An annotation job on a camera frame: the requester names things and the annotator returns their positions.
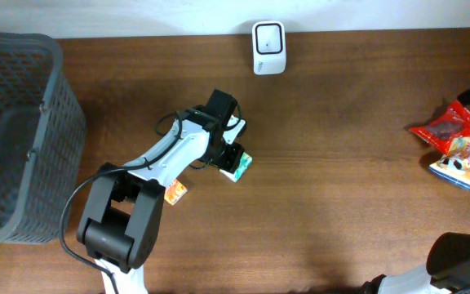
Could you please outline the green tissue pack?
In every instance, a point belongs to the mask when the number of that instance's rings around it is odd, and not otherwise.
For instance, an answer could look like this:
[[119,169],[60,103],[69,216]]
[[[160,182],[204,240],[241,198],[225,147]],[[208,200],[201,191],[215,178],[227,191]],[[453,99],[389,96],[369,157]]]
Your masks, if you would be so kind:
[[240,158],[238,168],[230,173],[228,171],[220,170],[220,172],[225,175],[232,182],[237,183],[246,170],[250,167],[253,162],[253,158],[246,152],[244,152]]

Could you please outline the red candy bag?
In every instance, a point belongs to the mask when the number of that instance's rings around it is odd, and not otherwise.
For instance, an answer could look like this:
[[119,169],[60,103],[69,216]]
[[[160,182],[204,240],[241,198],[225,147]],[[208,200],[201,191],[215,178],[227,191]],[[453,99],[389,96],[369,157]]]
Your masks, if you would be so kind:
[[455,139],[470,137],[470,111],[459,101],[454,101],[442,116],[428,125],[412,127],[410,132],[442,154],[448,154]]

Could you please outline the orange tissue pack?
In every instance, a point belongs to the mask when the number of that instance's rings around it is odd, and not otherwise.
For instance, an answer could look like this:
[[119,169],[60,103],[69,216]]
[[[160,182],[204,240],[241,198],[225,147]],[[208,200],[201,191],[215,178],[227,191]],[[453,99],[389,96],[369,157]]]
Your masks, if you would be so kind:
[[167,188],[164,199],[171,206],[177,204],[188,192],[187,188],[178,180],[174,180]]

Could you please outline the cream snack bag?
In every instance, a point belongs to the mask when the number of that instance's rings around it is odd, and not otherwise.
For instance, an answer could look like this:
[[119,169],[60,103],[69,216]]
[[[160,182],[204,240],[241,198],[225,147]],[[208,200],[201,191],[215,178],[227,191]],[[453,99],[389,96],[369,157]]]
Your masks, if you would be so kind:
[[455,138],[448,153],[428,169],[443,180],[470,191],[470,137]]

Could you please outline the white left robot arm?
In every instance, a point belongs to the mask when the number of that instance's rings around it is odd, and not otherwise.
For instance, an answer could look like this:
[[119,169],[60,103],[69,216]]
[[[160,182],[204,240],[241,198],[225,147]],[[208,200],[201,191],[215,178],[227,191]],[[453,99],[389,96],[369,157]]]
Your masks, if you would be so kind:
[[143,266],[155,242],[164,198],[193,162],[216,167],[232,180],[251,158],[236,142],[246,129],[237,100],[220,90],[205,105],[175,112],[171,129],[144,154],[124,164],[106,163],[84,180],[91,187],[77,240],[81,261],[99,270],[107,293],[145,293]]

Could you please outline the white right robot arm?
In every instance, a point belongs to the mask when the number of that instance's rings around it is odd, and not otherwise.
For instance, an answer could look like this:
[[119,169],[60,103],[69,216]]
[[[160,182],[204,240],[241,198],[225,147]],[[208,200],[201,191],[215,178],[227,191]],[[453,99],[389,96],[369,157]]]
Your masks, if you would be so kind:
[[[442,152],[431,173],[470,191],[470,88],[448,110],[414,134]],[[470,234],[444,233],[427,261],[399,275],[380,275],[358,288],[360,293],[470,293]]]

